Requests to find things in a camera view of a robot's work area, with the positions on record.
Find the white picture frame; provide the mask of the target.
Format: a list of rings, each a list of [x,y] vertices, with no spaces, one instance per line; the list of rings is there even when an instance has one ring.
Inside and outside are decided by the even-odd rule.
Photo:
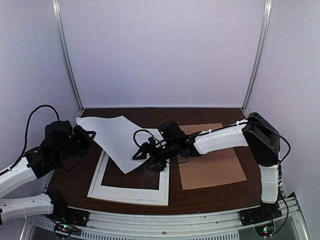
[[[124,174],[104,151],[101,152],[87,197],[133,205],[169,205],[170,168],[147,170],[145,162]]]

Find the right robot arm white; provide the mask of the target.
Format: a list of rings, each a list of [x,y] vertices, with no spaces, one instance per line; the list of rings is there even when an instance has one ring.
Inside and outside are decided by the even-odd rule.
[[[162,136],[153,134],[143,144],[138,144],[134,161],[150,159],[154,169],[163,171],[167,160],[175,156],[196,158],[211,152],[248,147],[258,164],[261,175],[261,203],[256,210],[259,220],[268,220],[275,212],[281,183],[281,159],[279,132],[257,112],[218,129],[185,133],[175,121],[167,121],[158,127]]]

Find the white mat board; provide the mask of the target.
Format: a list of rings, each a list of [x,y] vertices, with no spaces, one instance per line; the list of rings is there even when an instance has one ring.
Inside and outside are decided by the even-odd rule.
[[[134,189],[102,186],[109,156],[102,151],[87,193],[87,197],[116,203],[167,206],[169,204],[170,168],[159,173],[159,189]]]

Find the red and dark photo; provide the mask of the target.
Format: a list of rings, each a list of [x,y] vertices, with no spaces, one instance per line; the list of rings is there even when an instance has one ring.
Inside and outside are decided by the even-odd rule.
[[[109,155],[119,169],[127,174],[146,159],[133,160],[139,150],[133,135],[142,128],[123,115],[113,118],[78,117],[76,123],[86,131],[94,131],[94,141]]]

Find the clear acrylic sheet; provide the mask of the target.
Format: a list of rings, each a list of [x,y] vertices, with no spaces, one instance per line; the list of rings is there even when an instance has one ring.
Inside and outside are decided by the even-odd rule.
[[[133,171],[124,174],[116,163],[109,158],[101,185],[115,188],[158,190],[160,173],[149,170],[149,165],[150,162],[147,160]]]

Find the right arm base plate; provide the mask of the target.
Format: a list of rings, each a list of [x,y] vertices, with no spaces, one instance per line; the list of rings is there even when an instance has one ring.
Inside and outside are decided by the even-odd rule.
[[[272,221],[282,216],[279,204],[261,203],[258,207],[248,208],[239,212],[242,226],[255,225],[267,221]]]

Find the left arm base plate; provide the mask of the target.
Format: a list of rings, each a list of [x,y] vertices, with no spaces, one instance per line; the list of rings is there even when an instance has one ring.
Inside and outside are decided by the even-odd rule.
[[[44,214],[46,218],[73,226],[87,226],[90,213],[86,210],[69,207],[68,201],[58,190],[51,190],[40,196],[50,206],[49,213]]]

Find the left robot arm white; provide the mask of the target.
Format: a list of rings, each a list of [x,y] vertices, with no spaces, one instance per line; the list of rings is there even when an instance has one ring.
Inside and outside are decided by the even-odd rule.
[[[7,223],[19,218],[48,215],[67,222],[72,211],[58,190],[40,195],[6,199],[17,188],[40,179],[57,168],[64,168],[65,161],[78,156],[83,158],[96,136],[95,131],[86,131],[81,126],[55,122],[45,127],[45,138],[40,146],[22,154],[18,162],[0,173],[0,222]]]

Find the brown backing board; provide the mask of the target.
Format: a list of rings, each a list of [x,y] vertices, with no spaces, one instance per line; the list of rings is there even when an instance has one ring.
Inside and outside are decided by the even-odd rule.
[[[247,180],[233,148],[217,150],[200,157],[177,157],[182,189],[195,190]]]

